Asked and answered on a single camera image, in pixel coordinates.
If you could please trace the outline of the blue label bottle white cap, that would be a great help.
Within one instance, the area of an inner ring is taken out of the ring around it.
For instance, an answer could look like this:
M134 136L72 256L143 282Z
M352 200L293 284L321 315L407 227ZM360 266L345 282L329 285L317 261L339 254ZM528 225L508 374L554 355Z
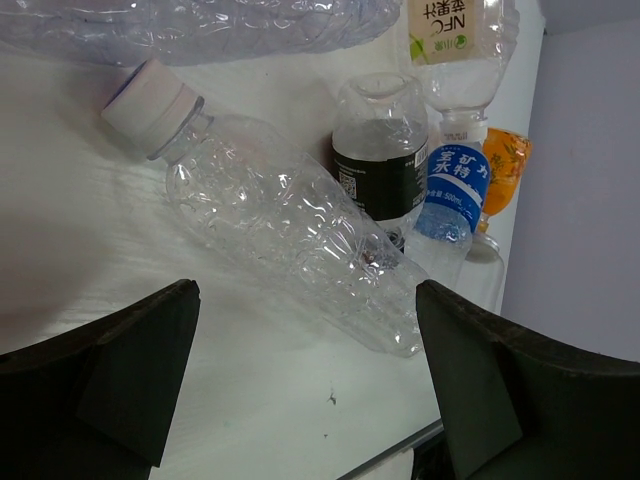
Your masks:
M441 123L438 146L427 158L423 207L406 241L409 259L449 289L458 282L490 184L487 134L484 121Z

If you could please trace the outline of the orange label bottle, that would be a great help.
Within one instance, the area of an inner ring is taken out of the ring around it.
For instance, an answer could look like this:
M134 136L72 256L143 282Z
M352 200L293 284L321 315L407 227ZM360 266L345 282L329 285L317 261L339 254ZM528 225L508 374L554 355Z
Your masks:
M511 202L532 153L533 143L526 136L489 128L483 153L489 160L491 179L477 229L486 233L489 218L502 212Z

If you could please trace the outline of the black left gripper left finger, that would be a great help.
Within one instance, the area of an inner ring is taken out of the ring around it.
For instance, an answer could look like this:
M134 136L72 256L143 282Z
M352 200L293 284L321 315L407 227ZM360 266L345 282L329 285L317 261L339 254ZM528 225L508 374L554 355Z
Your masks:
M147 479L160 465L200 311L181 279L1 357L4 479Z

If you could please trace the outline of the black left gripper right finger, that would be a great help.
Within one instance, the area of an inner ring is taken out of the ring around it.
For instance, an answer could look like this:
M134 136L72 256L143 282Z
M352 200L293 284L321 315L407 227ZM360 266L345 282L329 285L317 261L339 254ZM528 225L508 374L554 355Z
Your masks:
M459 479L635 479L639 366L551 339L433 280L416 310Z

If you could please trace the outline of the large clear juice bottle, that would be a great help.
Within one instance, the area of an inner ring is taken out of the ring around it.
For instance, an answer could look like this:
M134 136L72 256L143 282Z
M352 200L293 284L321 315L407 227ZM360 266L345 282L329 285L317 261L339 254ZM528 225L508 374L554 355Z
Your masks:
M444 144L482 143L485 110L517 46L519 11L504 0L406 1L397 30L403 72L422 84L441 115Z

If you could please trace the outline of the black label bottle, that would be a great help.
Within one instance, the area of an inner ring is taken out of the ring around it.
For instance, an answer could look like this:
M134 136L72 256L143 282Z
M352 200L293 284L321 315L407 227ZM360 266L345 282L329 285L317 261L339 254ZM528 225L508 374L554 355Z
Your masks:
M416 78L365 74L340 89L332 174L399 250L426 196L428 135L423 89Z

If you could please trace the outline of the clear jar bottle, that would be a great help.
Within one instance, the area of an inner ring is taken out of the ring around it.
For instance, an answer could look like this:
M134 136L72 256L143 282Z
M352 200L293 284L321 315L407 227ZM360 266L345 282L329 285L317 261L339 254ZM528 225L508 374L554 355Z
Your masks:
M498 295L505 270L498 242L486 233L476 232L455 291L475 305L497 313Z

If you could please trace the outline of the clear bottle white cap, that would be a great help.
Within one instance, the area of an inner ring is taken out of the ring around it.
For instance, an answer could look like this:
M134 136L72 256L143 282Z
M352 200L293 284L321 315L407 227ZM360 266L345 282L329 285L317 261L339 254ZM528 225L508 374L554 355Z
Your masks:
M155 59L133 70L101 115L166 164L167 198L203 243L370 350L408 358L421 349L416 288L426 272L272 125L212 112Z

